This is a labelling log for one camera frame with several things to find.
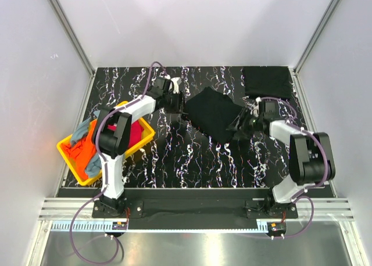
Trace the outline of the black t-shirt with blue logo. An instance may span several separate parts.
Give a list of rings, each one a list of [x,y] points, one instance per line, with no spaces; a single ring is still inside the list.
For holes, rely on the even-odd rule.
[[[220,144],[229,143],[234,131],[229,125],[238,117],[243,107],[211,87],[206,87],[185,103],[186,118],[204,134]]]

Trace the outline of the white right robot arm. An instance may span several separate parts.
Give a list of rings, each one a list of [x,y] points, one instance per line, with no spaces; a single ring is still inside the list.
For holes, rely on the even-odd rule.
[[[237,139],[263,132],[289,146],[289,173],[269,189],[261,211],[278,217],[308,190],[318,188],[335,177],[330,138],[325,132],[311,132],[293,124],[294,117],[281,118],[275,97],[256,98],[251,110],[242,109],[227,127]]]

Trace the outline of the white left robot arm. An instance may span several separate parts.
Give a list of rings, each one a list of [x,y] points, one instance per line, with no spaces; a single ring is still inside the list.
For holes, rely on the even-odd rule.
[[[180,77],[158,77],[153,85],[147,84],[144,93],[132,101],[100,111],[92,136],[102,166],[102,188],[97,198],[112,217],[121,216],[126,209],[121,179],[132,124],[159,109],[173,114],[182,113],[184,95],[180,84]]]

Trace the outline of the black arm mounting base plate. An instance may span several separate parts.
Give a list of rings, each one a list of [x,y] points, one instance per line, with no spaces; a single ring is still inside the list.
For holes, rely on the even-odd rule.
[[[152,215],[235,215],[248,219],[297,219],[296,206],[290,204],[282,211],[265,211],[263,199],[128,199],[124,210],[114,211],[101,203],[92,209],[94,218],[145,218]]]

